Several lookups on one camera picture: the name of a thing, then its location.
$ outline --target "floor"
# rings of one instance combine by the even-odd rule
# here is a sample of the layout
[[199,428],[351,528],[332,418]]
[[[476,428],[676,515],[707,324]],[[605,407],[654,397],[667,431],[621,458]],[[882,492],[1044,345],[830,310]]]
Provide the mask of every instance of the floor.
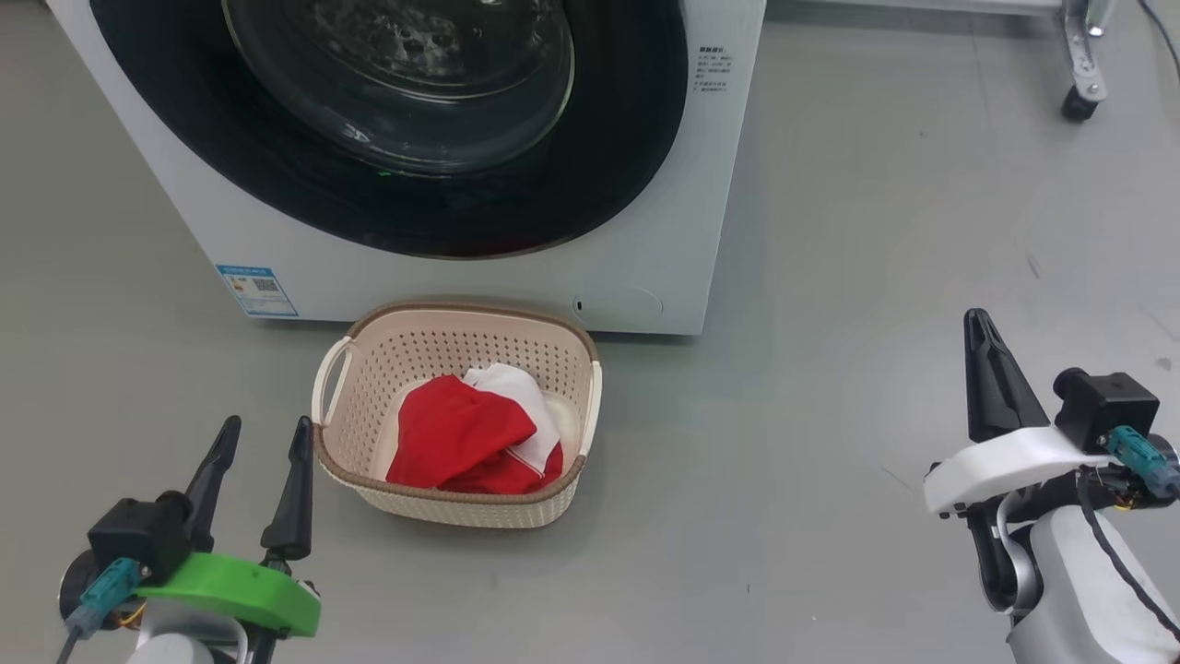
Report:
[[[706,334],[599,340],[570,512],[468,532],[317,474],[320,636],[281,664],[1008,662],[968,533],[922,476],[966,445],[961,316],[1047,410],[1125,370],[1180,439],[1180,87],[1133,2],[1089,123],[1050,24],[772,6]],[[1165,15],[1180,32],[1180,9]],[[258,558],[333,324],[245,320],[52,18],[0,0],[0,644],[50,662],[57,584],[122,497],[183,488],[245,421],[215,524]],[[1175,511],[1113,517],[1180,603]],[[116,664],[129,633],[81,644]]]

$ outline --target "laundry basket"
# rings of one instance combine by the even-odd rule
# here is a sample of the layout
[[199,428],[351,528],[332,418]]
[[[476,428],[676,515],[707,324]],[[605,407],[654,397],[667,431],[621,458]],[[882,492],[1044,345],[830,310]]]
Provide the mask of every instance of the laundry basket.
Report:
[[[527,372],[545,394],[562,433],[563,474],[526,495],[385,482],[406,395],[437,376],[463,376],[497,362]],[[312,390],[315,455],[334,480],[391,514],[479,528],[537,528],[573,500],[601,399],[594,342],[566,322],[470,304],[392,304],[353,324],[324,356]]]

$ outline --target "black cable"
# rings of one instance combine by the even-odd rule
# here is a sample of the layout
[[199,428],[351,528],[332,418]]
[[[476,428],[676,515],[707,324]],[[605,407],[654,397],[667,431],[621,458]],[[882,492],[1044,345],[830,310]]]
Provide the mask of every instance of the black cable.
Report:
[[1168,53],[1172,54],[1172,64],[1176,67],[1176,79],[1180,79],[1180,55],[1176,54],[1176,46],[1172,41],[1172,35],[1168,34],[1168,28],[1163,25],[1160,15],[1155,13],[1148,0],[1139,0],[1139,6],[1143,8],[1143,13],[1147,18],[1155,24],[1155,28],[1160,31],[1160,35],[1163,37],[1163,44],[1168,47]]
[[1077,501],[1082,506],[1082,517],[1084,517],[1086,522],[1090,525],[1090,531],[1094,532],[1094,539],[1097,540],[1099,546],[1102,547],[1107,558],[1110,559],[1110,564],[1114,565],[1115,572],[1117,572],[1119,576],[1122,577],[1122,580],[1130,586],[1130,590],[1135,591],[1135,597],[1139,598],[1139,601],[1142,603],[1148,611],[1152,612],[1152,616],[1155,616],[1155,619],[1160,622],[1160,625],[1171,632],[1172,637],[1175,638],[1176,642],[1180,642],[1180,627],[1178,627],[1176,624],[1168,618],[1168,614],[1160,609],[1160,605],[1155,604],[1155,600],[1147,594],[1143,586],[1139,585],[1135,577],[1132,576],[1130,571],[1127,570],[1127,566],[1122,564],[1122,559],[1119,558],[1114,547],[1110,546],[1110,540],[1106,539],[1106,534],[1102,532],[1102,526],[1099,525],[1097,517],[1094,515],[1094,505],[1090,502],[1090,492],[1087,491],[1090,486],[1093,473],[1093,468],[1083,466],[1082,473],[1077,478]]
[[66,636],[66,644],[61,646],[61,655],[58,656],[58,664],[66,664],[70,660],[70,656],[73,655],[73,646],[78,644],[78,637],[81,632],[78,630],[70,630],[70,635]]

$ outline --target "front-loading washing machine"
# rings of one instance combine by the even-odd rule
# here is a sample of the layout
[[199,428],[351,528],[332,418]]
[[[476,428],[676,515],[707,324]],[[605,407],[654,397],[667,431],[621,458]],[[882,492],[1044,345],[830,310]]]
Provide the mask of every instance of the front-loading washing machine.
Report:
[[248,315],[700,334],[766,0],[50,6]]

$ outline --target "red cloth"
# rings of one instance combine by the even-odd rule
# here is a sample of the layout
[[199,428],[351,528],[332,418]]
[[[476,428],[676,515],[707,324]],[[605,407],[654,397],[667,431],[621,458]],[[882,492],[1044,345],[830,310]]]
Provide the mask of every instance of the red cloth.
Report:
[[398,412],[398,454],[386,482],[445,492],[516,495],[537,492],[562,474],[562,447],[545,475],[513,456],[537,427],[512,400],[440,376],[406,395]]

